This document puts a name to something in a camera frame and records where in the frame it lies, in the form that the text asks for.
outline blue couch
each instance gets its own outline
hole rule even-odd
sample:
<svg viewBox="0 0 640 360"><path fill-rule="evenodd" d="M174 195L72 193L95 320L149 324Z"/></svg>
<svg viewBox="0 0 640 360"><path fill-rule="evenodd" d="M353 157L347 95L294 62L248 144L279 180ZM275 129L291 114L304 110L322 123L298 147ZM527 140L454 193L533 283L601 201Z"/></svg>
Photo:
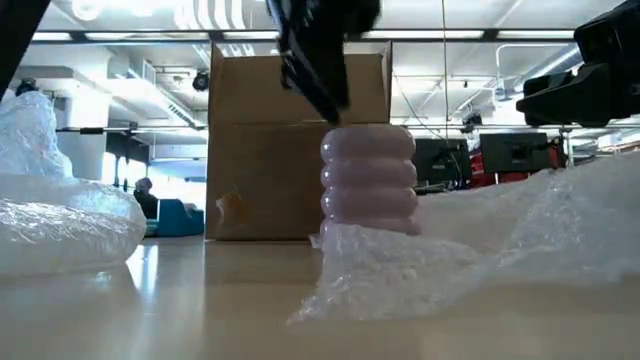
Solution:
<svg viewBox="0 0 640 360"><path fill-rule="evenodd" d="M183 237L204 234L202 210L187 212L178 199L162 199L159 202L158 219L147 220L147 236Z"/></svg>

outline plastic wrap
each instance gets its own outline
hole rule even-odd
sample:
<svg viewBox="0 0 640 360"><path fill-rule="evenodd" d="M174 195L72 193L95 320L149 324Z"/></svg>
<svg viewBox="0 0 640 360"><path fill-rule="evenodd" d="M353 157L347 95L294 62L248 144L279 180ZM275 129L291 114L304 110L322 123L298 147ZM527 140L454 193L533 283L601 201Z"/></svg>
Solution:
<svg viewBox="0 0 640 360"><path fill-rule="evenodd" d="M53 105L38 91L0 106L0 172L72 176L71 161L58 149Z"/></svg>
<svg viewBox="0 0 640 360"><path fill-rule="evenodd" d="M597 286L640 271L640 155L420 199L420 237L330 226L293 321L435 314L494 282Z"/></svg>
<svg viewBox="0 0 640 360"><path fill-rule="evenodd" d="M126 217L0 199L0 274L123 264L145 230Z"/></svg>
<svg viewBox="0 0 640 360"><path fill-rule="evenodd" d="M0 107L0 276L124 263L144 236L133 196L65 177L55 124L37 92Z"/></svg>

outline pink ribbed vase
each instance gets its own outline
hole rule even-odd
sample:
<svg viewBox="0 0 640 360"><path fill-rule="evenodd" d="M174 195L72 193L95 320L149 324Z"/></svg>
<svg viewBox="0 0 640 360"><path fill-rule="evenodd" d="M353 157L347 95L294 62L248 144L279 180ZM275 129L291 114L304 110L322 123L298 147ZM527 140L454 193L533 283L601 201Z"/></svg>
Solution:
<svg viewBox="0 0 640 360"><path fill-rule="evenodd" d="M407 130L392 125L339 128L325 136L321 151L326 164L321 236L331 224L420 234L413 217L418 206L412 190L415 142Z"/></svg>

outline black monitor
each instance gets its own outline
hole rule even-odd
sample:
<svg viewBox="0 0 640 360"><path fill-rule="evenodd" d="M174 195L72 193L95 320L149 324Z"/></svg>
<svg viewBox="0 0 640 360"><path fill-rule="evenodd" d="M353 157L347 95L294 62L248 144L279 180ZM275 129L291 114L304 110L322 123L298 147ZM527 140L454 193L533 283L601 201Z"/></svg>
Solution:
<svg viewBox="0 0 640 360"><path fill-rule="evenodd" d="M553 167L547 134L483 134L480 148L485 174L532 173Z"/></svg>
<svg viewBox="0 0 640 360"><path fill-rule="evenodd" d="M419 183L456 181L464 185L471 180L467 140L416 139L416 153L412 162L418 172Z"/></svg>

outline table surface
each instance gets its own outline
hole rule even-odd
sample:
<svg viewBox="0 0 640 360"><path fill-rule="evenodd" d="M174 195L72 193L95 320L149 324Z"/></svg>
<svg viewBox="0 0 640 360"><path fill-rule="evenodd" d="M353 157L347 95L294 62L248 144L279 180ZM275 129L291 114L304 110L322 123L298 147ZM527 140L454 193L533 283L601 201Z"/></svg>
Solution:
<svg viewBox="0 0 640 360"><path fill-rule="evenodd" d="M0 280L1 359L637 359L640 280L479 290L411 321L285 322L321 254L157 240L116 269Z"/></svg>

